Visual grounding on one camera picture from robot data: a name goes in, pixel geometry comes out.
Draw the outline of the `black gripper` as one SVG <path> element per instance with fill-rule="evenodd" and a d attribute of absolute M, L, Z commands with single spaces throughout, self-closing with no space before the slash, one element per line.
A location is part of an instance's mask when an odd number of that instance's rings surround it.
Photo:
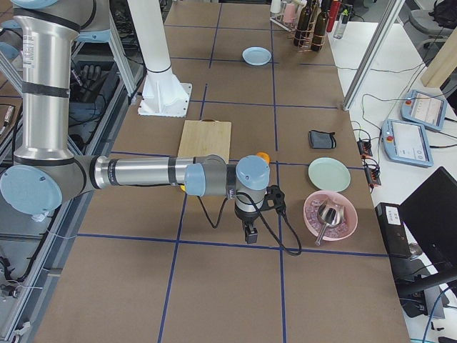
<path fill-rule="evenodd" d="M 235 214 L 241 220 L 242 228 L 245 231 L 245 242 L 247 244 L 255 244 L 258 239 L 258 232 L 255 226 L 258 213 L 256 211 L 246 212 L 236 205 Z"/>

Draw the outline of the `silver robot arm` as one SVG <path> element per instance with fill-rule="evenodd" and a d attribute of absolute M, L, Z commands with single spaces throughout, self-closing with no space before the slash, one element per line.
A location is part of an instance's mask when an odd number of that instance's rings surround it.
<path fill-rule="evenodd" d="M 14 18 L 23 31 L 23 141 L 1 176 L 8 204 L 35 215 L 109 186 L 181 185 L 189 195 L 234 199 L 246 242 L 256 242 L 270 177 L 259 156 L 227 164 L 216 155 L 110 159 L 69 151 L 71 46 L 81 34 L 109 38 L 107 1 L 15 1 Z"/>

